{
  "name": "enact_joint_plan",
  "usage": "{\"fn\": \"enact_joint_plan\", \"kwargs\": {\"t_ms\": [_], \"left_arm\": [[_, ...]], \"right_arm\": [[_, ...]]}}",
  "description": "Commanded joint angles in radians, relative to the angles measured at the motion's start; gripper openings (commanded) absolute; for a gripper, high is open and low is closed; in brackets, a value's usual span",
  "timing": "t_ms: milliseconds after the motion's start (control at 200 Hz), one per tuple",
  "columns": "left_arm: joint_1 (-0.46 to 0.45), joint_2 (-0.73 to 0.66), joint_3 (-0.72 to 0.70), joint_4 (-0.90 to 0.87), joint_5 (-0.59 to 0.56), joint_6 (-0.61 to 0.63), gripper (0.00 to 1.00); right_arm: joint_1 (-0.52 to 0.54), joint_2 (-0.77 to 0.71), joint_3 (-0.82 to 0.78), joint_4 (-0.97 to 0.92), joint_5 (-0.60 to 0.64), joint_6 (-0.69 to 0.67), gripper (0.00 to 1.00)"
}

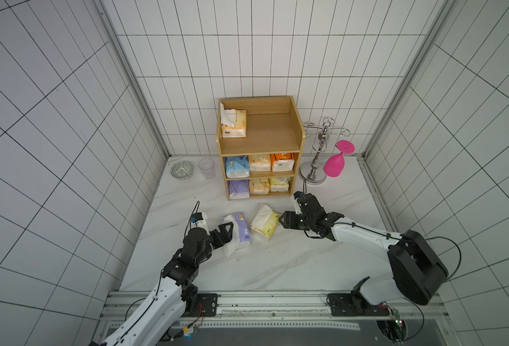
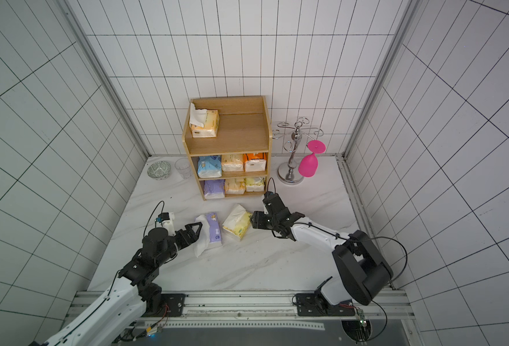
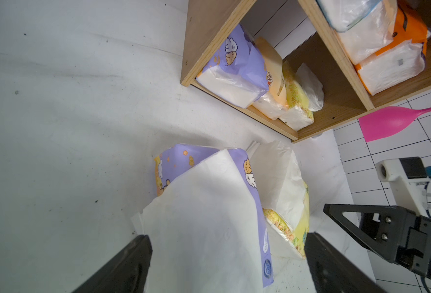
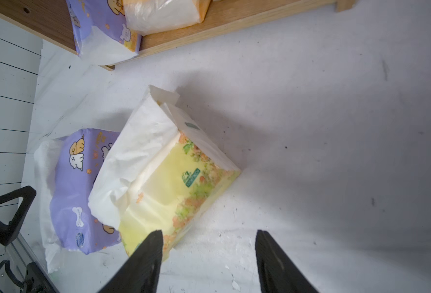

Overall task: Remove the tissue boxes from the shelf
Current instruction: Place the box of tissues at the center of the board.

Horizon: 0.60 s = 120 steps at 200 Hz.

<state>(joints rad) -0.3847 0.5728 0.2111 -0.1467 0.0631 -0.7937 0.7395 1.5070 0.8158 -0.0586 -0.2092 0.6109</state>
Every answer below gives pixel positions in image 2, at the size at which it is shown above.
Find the purple dog tissue pack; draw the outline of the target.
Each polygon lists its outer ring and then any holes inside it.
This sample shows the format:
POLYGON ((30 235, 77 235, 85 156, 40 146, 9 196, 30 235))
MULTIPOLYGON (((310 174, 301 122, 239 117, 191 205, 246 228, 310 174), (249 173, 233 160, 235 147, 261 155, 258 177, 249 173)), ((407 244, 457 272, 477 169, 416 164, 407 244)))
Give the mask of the purple dog tissue pack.
POLYGON ((221 247, 223 245, 223 236, 216 213, 211 212, 198 216, 195 221, 201 223, 200 235, 195 242, 194 254, 200 257, 208 249, 221 247))

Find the green-yellow floral tissue pack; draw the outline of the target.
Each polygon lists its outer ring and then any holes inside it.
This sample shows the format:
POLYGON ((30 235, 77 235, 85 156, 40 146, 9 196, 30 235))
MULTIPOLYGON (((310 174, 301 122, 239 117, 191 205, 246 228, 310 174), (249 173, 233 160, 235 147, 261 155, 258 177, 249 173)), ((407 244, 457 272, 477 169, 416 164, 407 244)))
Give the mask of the green-yellow floral tissue pack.
POLYGON ((251 226, 252 214, 240 204, 236 204, 223 223, 225 231, 242 240, 251 226))

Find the light blue tissue pack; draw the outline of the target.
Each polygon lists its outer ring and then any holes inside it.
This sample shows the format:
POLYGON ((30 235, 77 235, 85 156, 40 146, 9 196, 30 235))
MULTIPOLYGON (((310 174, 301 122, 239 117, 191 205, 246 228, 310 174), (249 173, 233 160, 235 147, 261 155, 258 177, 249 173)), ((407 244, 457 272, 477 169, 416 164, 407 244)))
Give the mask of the light blue tissue pack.
POLYGON ((199 157, 197 173, 198 177, 201 179, 221 177, 221 156, 215 155, 199 157))

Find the orange-yellow tissue pack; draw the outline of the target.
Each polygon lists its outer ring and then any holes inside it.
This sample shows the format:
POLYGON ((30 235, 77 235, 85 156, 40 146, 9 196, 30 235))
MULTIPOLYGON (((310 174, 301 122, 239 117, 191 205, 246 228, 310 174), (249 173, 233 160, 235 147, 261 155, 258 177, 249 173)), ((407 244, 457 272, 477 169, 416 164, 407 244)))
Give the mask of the orange-yellow tissue pack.
POLYGON ((215 138, 219 129, 219 112, 197 109, 195 104, 191 103, 189 125, 193 138, 215 138))

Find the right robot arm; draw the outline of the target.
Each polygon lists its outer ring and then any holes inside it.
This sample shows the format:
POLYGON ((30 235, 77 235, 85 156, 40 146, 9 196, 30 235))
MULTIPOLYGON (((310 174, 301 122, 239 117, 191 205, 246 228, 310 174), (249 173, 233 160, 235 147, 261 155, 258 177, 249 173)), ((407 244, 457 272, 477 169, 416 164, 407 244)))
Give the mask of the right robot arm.
POLYGON ((339 276, 325 280, 319 288, 328 303, 352 300, 367 306, 393 280, 391 266, 365 232, 335 231, 302 213, 292 213, 277 193, 266 192, 262 203, 264 210, 250 217, 254 229, 269 230, 277 239, 302 242, 332 256, 339 276))

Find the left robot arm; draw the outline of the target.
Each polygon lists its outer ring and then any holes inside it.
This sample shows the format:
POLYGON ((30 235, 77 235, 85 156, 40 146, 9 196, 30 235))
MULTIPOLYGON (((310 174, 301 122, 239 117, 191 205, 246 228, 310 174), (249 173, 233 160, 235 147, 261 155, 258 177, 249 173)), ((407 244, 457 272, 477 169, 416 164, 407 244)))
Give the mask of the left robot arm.
POLYGON ((44 345, 110 345, 133 322, 146 317, 180 317, 185 294, 165 294, 154 280, 160 267, 198 241, 203 224, 189 223, 171 236, 156 227, 103 292, 77 318, 44 345))

